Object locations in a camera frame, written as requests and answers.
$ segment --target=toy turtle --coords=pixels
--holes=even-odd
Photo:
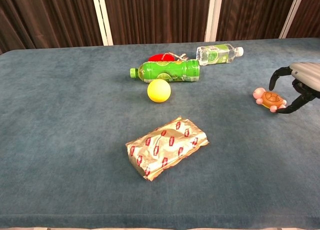
[[[281,98],[277,93],[266,91],[264,88],[256,88],[253,92],[253,97],[258,105],[263,105],[270,109],[271,112],[276,112],[277,109],[285,108],[286,100]]]

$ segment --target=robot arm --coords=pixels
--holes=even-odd
[[[280,76],[292,75],[294,89],[301,95],[286,108],[277,109],[278,113],[289,114],[314,98],[320,98],[320,63],[292,63],[276,70],[271,76],[269,90],[273,90]]]

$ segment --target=pink turtle head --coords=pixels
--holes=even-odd
[[[253,97],[255,99],[261,98],[262,94],[266,92],[266,90],[262,87],[256,88],[255,91],[253,92]]]

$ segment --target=green plastic bottle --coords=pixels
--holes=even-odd
[[[140,78],[146,83],[155,79],[174,81],[198,81],[198,60],[145,62],[139,68],[130,69],[131,78]]]

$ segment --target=white bottle cap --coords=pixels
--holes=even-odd
[[[238,57],[244,54],[244,49],[242,47],[237,47],[237,50],[238,50],[238,55],[237,55]]]

